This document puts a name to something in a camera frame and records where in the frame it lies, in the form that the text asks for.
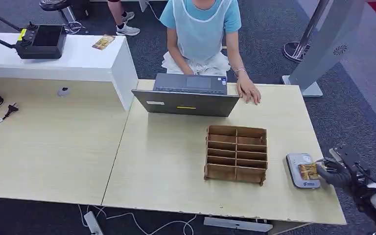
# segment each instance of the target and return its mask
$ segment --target black glove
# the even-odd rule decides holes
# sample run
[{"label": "black glove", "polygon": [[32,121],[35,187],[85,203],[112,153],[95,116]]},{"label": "black glove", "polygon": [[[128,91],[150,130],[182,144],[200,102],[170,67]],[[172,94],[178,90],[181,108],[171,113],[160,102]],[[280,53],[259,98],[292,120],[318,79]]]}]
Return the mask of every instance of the black glove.
[{"label": "black glove", "polygon": [[318,174],[324,178],[328,184],[339,188],[346,188],[349,186],[351,183],[351,175],[345,167],[343,167],[340,163],[331,161],[328,161],[328,167],[333,168],[336,171],[334,173],[330,173],[325,171],[322,166],[318,164],[316,165]]}]

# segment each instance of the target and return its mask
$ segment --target yellow label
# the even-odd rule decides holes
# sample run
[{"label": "yellow label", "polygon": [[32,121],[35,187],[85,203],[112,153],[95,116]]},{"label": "yellow label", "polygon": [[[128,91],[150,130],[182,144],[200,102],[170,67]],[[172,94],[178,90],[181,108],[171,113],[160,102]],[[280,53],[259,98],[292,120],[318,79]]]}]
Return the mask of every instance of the yellow label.
[{"label": "yellow label", "polygon": [[177,109],[197,109],[195,107],[184,107],[184,106],[177,106]]},{"label": "yellow label", "polygon": [[22,41],[22,37],[25,35],[25,32],[26,32],[26,28],[23,28],[21,30],[21,33],[20,33],[19,37],[18,37],[18,41]]}]

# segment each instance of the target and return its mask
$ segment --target person's hand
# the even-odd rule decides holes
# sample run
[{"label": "person's hand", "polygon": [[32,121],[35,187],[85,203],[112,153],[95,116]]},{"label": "person's hand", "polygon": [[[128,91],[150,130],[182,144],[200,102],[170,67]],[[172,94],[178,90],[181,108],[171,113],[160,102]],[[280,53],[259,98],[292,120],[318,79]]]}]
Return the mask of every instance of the person's hand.
[{"label": "person's hand", "polygon": [[246,103],[250,100],[253,100],[255,104],[260,103],[260,92],[245,71],[239,71],[238,73],[237,92],[240,98],[243,98],[244,95],[246,96]]},{"label": "person's hand", "polygon": [[185,74],[185,75],[194,75],[194,72],[192,71],[192,69],[187,66],[186,68],[183,68],[182,69],[182,72]]}]

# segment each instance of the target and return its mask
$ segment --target small box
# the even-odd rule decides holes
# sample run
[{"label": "small box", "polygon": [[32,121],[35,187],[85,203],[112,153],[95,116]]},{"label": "small box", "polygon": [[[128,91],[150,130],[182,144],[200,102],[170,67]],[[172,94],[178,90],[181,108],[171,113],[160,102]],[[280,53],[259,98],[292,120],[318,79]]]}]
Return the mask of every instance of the small box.
[{"label": "small box", "polygon": [[209,126],[205,179],[243,181],[263,185],[267,170],[265,129]]}]

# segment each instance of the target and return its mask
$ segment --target power plug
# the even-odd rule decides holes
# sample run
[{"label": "power plug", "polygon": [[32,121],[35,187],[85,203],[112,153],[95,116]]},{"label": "power plug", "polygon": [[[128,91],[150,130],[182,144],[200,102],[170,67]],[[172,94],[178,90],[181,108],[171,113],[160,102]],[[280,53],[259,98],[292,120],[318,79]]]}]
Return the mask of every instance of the power plug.
[{"label": "power plug", "polygon": [[103,235],[100,226],[96,220],[96,217],[93,214],[93,211],[88,212],[84,215],[84,219],[86,220],[87,225],[89,226],[90,232],[93,235]]}]

